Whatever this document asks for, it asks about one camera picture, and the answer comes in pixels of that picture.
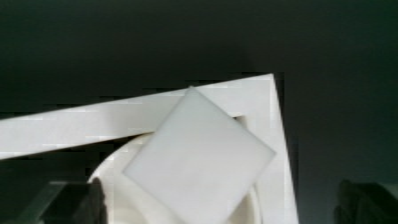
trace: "dark background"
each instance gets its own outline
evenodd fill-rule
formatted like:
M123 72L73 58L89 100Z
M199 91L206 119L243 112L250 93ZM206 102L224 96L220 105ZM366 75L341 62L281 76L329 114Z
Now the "dark background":
M391 0L2 0L0 118L282 73L300 223L330 224L341 179L398 183L396 51ZM115 145L0 163L3 219Z

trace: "white diamond shape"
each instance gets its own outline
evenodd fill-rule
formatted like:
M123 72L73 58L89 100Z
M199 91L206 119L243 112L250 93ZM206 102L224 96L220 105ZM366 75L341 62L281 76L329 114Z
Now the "white diamond shape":
M274 151L194 88L124 174L186 224L222 224Z

